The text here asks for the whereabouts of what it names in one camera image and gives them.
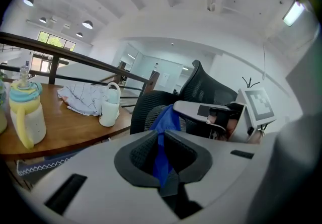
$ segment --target blue strap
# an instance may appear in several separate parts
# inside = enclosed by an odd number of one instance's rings
[[[153,176],[158,178],[163,187],[166,183],[168,173],[172,170],[172,166],[168,161],[165,153],[164,133],[165,130],[181,131],[179,115],[173,110],[173,105],[167,106],[154,121],[150,130],[156,130],[157,136],[157,156],[153,165]]]

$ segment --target black mesh chair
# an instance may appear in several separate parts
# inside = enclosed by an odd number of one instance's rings
[[[219,83],[209,76],[200,61],[193,61],[194,70],[182,87],[179,95],[163,91],[152,91],[141,96],[132,113],[130,134],[147,131],[156,120],[160,112],[176,101],[190,101],[206,104],[226,105],[235,101],[237,93],[229,87]],[[180,119],[181,130],[190,134],[208,137],[210,130],[203,128],[203,133],[197,131],[197,123],[187,119]]]

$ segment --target crumpled white cloth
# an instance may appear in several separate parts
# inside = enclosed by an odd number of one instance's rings
[[[86,116],[101,114],[102,99],[107,99],[106,93],[106,86],[90,84],[64,86],[57,91],[58,97],[68,105],[68,109]]]

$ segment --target tabletop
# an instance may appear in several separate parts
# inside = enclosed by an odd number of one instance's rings
[[[62,86],[42,84],[40,101],[47,132],[44,139],[29,150],[23,146],[15,131],[9,107],[10,83],[5,83],[5,86],[7,99],[2,107],[8,126],[0,134],[0,156],[4,160],[51,156],[90,146],[128,130],[131,125],[132,115],[120,107],[115,125],[104,127],[99,123],[98,117],[84,116],[67,109],[67,105],[57,96],[57,90]]]

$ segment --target yellow handle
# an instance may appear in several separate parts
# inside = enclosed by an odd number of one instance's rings
[[[28,138],[25,129],[25,108],[19,107],[17,110],[17,131],[22,144],[27,148],[31,149],[34,147],[34,141]]]

